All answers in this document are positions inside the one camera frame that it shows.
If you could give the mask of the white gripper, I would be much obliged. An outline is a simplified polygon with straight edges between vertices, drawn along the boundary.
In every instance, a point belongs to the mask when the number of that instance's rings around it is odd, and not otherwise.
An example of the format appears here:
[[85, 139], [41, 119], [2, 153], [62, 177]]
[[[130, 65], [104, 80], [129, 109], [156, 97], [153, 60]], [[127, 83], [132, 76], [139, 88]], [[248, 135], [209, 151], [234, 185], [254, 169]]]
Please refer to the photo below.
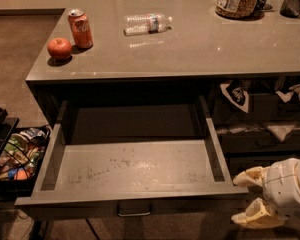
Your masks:
[[282, 226], [284, 219], [300, 220], [300, 159], [275, 162], [269, 168], [249, 168], [236, 175], [233, 184], [263, 186], [263, 197], [269, 203], [256, 198], [244, 212], [231, 217], [235, 224], [248, 229], [269, 229]]

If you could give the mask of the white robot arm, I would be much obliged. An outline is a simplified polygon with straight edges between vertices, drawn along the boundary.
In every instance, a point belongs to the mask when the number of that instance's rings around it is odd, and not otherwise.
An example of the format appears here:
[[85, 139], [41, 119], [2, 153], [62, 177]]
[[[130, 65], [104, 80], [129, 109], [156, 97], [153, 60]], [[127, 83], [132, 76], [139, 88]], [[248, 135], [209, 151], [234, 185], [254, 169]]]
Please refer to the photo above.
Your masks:
[[237, 186], [258, 186], [263, 197], [256, 198], [244, 212], [231, 220], [250, 229], [268, 229], [300, 220], [300, 159], [290, 158], [268, 167], [252, 167], [238, 174]]

